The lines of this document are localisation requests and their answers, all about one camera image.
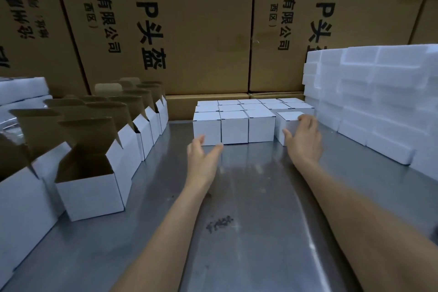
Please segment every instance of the stack of white foam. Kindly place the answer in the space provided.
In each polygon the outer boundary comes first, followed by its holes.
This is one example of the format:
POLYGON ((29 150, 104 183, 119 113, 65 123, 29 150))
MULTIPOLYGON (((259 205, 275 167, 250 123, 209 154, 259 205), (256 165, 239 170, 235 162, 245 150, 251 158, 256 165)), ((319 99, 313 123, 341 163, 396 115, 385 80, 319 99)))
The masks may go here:
POLYGON ((274 136, 284 145, 281 129, 293 131, 290 122, 314 111, 313 106, 297 98, 198 101, 193 133, 195 137, 205 135, 205 146, 268 142, 274 136))
POLYGON ((0 123, 14 118, 9 110, 43 108, 43 101, 49 98, 43 77, 0 78, 0 123))
POLYGON ((303 84, 321 123, 438 179, 438 44, 312 51, 303 84))

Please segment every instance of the person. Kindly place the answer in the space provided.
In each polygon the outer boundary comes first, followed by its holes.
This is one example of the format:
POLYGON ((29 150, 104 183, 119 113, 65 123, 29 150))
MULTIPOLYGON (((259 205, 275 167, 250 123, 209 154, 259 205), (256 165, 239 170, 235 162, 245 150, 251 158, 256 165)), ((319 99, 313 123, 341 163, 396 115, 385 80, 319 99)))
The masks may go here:
MULTIPOLYGON (((300 116, 295 136, 283 129, 287 152, 324 212, 365 292, 438 291, 438 248, 413 227, 327 174, 318 122, 300 116)), ((195 220, 214 177, 223 146, 207 155, 204 136, 187 147, 185 186, 140 256, 112 292, 176 292, 195 220)))

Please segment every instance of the large brown cardboard box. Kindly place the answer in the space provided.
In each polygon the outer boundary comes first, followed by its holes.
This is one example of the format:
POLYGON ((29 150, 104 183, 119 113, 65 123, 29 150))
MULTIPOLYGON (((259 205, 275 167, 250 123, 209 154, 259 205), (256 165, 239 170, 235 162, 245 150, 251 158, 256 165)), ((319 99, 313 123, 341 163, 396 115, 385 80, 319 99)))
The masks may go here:
POLYGON ((411 44, 438 43, 438 0, 425 0, 411 44))
POLYGON ((250 91, 302 91, 306 52, 408 44, 422 0, 255 0, 250 91))
POLYGON ((0 76, 44 76, 53 96, 87 94, 60 0, 0 0, 0 76))
POLYGON ((64 0, 91 88, 126 76, 167 94, 248 90, 252 0, 64 0))
POLYGON ((193 120, 198 101, 248 99, 248 94, 169 95, 166 97, 169 120, 193 120))

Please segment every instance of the table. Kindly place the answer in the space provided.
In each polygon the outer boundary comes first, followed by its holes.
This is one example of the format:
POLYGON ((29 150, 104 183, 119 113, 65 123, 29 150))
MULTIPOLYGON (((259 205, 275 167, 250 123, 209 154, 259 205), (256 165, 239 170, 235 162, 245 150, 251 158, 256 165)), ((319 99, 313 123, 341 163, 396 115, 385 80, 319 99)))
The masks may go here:
MULTIPOLYGON (((321 164, 424 234, 438 183, 321 125, 321 164)), ((106 292, 183 189, 191 122, 169 123, 133 178, 126 210, 61 216, 3 292, 106 292)), ((181 292, 360 291, 309 187, 277 141, 227 145, 198 215, 181 292)))

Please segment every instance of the stainless steel tabletop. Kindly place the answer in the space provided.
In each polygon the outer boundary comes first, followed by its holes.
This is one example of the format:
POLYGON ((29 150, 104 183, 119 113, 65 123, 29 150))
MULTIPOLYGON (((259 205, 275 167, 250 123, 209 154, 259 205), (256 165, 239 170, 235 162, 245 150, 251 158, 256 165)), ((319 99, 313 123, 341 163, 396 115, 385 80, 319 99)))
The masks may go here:
MULTIPOLYGON (((438 183, 321 126, 321 164, 430 235, 438 183)), ((169 123, 136 172, 126 210, 64 214, 3 292, 106 292, 183 189, 191 122, 169 123)), ((359 291, 324 215, 277 142, 225 146, 180 286, 201 291, 359 291)))

